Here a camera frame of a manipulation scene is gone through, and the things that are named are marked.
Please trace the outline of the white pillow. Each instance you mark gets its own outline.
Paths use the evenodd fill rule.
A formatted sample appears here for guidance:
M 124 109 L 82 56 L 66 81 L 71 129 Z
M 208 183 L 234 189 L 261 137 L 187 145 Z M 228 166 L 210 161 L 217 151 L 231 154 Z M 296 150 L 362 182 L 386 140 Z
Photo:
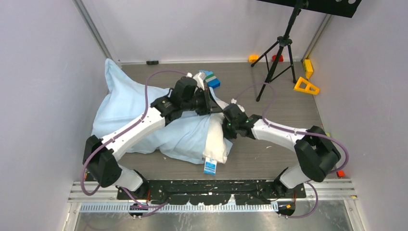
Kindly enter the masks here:
M 191 150 L 180 159 L 193 164 L 202 164 L 208 157 L 219 163 L 226 163 L 232 143 L 224 138 L 223 119 L 223 113 L 202 116 L 192 114 L 193 122 L 197 123 L 197 132 L 188 141 Z

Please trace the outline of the light blue green pillowcase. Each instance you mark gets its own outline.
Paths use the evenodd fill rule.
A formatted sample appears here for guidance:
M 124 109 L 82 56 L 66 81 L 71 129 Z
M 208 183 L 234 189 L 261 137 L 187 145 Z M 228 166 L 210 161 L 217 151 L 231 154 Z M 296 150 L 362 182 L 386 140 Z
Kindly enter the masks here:
M 145 87 L 144 84 L 131 80 L 111 59 L 105 61 L 105 79 L 109 92 L 97 111 L 92 129 L 92 134 L 98 138 L 122 128 L 142 115 L 145 99 L 151 103 L 168 93 L 168 89 Z M 197 132 L 197 123 L 192 120 L 194 113 L 184 112 L 181 118 L 145 137 L 128 152 L 150 154 L 159 150 L 170 158 L 184 161 L 180 158 L 191 150 L 188 141 Z

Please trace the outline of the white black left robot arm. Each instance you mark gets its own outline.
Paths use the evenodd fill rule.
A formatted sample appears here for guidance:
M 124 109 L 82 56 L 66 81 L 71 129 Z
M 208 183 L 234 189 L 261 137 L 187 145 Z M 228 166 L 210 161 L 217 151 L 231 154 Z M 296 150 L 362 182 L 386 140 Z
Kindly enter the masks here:
M 151 133 L 179 119 L 183 112 L 194 111 L 199 116 L 221 113 L 206 82 L 198 77 L 182 77 L 170 93 L 155 99 L 142 115 L 122 128 L 102 138 L 87 138 L 83 156 L 83 171 L 97 181 L 98 188 L 118 186 L 129 190 L 136 199 L 147 195 L 148 187 L 141 174 L 119 165 L 118 160 L 130 147 Z

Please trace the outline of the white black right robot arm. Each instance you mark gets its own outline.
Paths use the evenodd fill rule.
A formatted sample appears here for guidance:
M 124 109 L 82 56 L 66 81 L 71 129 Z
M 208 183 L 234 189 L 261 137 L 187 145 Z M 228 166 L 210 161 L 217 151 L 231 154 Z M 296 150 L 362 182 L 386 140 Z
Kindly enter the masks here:
M 296 154 L 298 163 L 284 169 L 272 182 L 273 192 L 288 197 L 294 188 L 307 181 L 322 182 L 340 161 L 341 154 L 323 129 L 297 129 L 271 122 L 260 115 L 247 116 L 234 103 L 223 109 L 222 129 L 225 138 L 238 135 L 268 141 Z

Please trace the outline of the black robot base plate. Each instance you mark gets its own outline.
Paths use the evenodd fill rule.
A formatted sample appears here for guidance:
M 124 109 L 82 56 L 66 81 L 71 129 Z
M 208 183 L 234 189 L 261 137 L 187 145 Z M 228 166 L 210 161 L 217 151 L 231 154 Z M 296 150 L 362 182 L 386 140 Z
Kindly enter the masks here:
M 267 205 L 278 199 L 303 199 L 306 192 L 303 184 L 278 191 L 272 180 L 150 180 L 141 193 L 118 190 L 118 200 L 131 197 L 153 205 L 225 205 L 230 200 L 237 205 Z

